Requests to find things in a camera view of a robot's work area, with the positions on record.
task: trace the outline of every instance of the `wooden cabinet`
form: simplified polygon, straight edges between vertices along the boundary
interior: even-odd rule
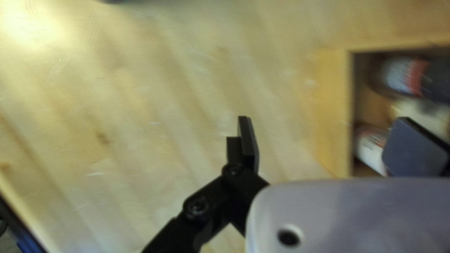
[[[371,88],[370,62],[377,55],[448,56],[450,36],[424,40],[386,42],[366,47],[327,49],[317,52],[317,88],[314,108],[313,153],[335,177],[378,176],[353,158],[353,130],[356,123],[369,123],[388,130],[393,121],[395,98]]]

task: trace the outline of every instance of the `black metal bracket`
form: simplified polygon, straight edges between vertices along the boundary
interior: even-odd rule
[[[245,236],[256,194],[269,183],[258,176],[259,152],[249,117],[238,117],[238,136],[227,137],[222,175],[189,196],[142,253],[198,253],[228,223]]]

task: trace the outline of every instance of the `wooden table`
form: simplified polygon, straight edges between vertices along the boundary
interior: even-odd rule
[[[447,0],[0,0],[0,12],[0,190],[49,253],[139,252],[220,173],[238,115],[269,182],[330,178],[310,155],[329,146],[313,108],[347,117],[351,104],[329,100],[344,79],[323,86],[315,50],[450,32]],[[243,251],[229,228],[203,250]]]

